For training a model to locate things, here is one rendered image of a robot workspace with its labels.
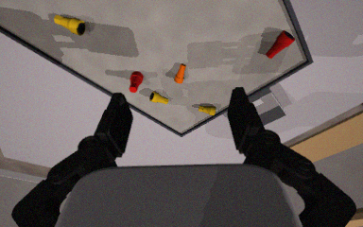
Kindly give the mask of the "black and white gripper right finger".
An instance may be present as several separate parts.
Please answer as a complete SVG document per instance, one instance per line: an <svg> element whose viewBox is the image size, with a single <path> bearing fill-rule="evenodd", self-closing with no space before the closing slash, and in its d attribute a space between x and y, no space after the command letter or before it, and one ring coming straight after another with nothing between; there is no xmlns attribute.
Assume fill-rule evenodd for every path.
<svg viewBox="0 0 363 227"><path fill-rule="evenodd" d="M304 201L302 227L345 227L356 212L354 201L300 153L283 145L279 135L265 130L243 87L232 91L227 111L233 140L244 164L260 166L294 187ZM247 156L248 155L248 156Z"/></svg>

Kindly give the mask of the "red tapered cone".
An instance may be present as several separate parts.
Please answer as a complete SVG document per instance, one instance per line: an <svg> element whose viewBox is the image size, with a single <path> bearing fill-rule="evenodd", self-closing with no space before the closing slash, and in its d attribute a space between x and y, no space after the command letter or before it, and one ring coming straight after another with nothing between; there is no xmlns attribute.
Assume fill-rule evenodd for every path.
<svg viewBox="0 0 363 227"><path fill-rule="evenodd" d="M278 52L283 50L285 47L289 47L295 41L294 37L284 31L277 37L277 40L271 47L271 49L266 53L267 57L272 59Z"/></svg>
<svg viewBox="0 0 363 227"><path fill-rule="evenodd" d="M143 74L138 72L138 71L134 71L132 72L131 76L130 76L130 91L132 93L136 93L138 86L142 83L143 81Z"/></svg>

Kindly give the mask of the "grey open square box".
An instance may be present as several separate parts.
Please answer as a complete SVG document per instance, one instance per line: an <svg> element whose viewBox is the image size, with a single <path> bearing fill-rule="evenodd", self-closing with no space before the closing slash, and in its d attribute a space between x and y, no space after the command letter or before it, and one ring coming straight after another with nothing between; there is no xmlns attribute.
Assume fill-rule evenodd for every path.
<svg viewBox="0 0 363 227"><path fill-rule="evenodd" d="M269 88L249 99L249 102L254 104L264 126L287 116L283 107L280 106L281 104L276 99Z"/></svg>

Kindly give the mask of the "orange wire connector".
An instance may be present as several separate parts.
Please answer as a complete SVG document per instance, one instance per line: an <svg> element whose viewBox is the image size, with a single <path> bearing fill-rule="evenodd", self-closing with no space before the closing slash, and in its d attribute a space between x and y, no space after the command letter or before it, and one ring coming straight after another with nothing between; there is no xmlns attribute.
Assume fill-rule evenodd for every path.
<svg viewBox="0 0 363 227"><path fill-rule="evenodd" d="M183 82L183 79L184 79L183 75L184 75L185 67L186 66L184 66L184 65L180 66L180 69L179 69L177 75L174 78L175 82L177 82L177 83L182 83Z"/></svg>

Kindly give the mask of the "yellow wire connector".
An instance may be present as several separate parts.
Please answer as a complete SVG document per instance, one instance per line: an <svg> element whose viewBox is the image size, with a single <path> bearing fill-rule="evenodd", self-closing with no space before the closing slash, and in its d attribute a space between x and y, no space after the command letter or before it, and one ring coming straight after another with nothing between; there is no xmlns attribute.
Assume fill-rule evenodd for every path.
<svg viewBox="0 0 363 227"><path fill-rule="evenodd" d="M159 93L156 92L152 92L149 98L150 101L152 102L160 102L160 103L164 103L167 104L168 103L168 98L165 98L161 95L159 95Z"/></svg>
<svg viewBox="0 0 363 227"><path fill-rule="evenodd" d="M216 107L215 106L199 106L199 111L207 113L209 115L215 115Z"/></svg>
<svg viewBox="0 0 363 227"><path fill-rule="evenodd" d="M85 32L85 23L77 18L65 18L56 15L54 20L56 24L66 27L72 33L75 33L79 36L83 35Z"/></svg>

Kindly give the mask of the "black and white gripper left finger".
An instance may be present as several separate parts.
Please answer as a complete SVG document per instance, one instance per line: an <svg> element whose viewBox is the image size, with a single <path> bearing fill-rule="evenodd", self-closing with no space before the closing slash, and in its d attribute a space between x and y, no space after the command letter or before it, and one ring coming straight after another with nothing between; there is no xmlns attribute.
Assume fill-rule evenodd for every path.
<svg viewBox="0 0 363 227"><path fill-rule="evenodd" d="M19 227L54 227L60 206L85 173L117 166L128 143L133 115L122 93L113 93L95 134L83 138L78 150L54 165L47 179L38 183L13 208ZM85 170L85 171L84 171Z"/></svg>

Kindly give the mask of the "grey flat rectangular case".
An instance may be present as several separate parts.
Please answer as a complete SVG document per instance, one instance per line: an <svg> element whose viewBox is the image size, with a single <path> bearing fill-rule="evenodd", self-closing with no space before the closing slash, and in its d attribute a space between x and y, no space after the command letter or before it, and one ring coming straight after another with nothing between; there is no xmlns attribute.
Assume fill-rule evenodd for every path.
<svg viewBox="0 0 363 227"><path fill-rule="evenodd" d="M83 21L84 34L56 15ZM295 41L270 59L283 30ZM250 99L313 63L290 0L0 0L0 32L180 137L226 113L235 87Z"/></svg>

